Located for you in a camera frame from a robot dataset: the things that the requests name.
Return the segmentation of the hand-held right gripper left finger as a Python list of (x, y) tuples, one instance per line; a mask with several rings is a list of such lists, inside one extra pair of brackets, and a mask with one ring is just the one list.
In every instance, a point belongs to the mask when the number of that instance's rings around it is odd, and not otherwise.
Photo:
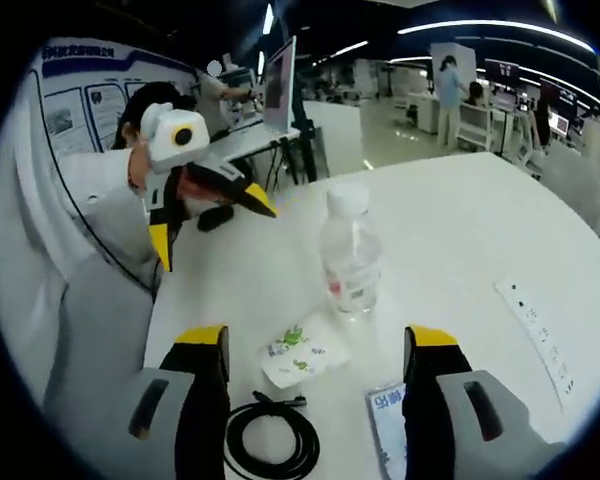
[(195, 327), (176, 338), (158, 368), (141, 371), (128, 432), (149, 449), (154, 479), (223, 479), (228, 422), (229, 329)]

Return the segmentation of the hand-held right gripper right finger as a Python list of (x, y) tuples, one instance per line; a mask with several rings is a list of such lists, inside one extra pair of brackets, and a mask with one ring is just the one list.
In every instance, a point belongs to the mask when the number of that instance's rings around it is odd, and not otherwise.
[(442, 330), (405, 328), (403, 381), (408, 479), (532, 479), (566, 448), (545, 441), (527, 406)]

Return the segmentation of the person's left hand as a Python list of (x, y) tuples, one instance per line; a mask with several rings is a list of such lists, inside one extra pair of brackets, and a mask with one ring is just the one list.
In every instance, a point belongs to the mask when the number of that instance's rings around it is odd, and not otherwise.
[(200, 187), (183, 168), (177, 185), (177, 197), (184, 202), (190, 216), (198, 216), (222, 202), (217, 193)]

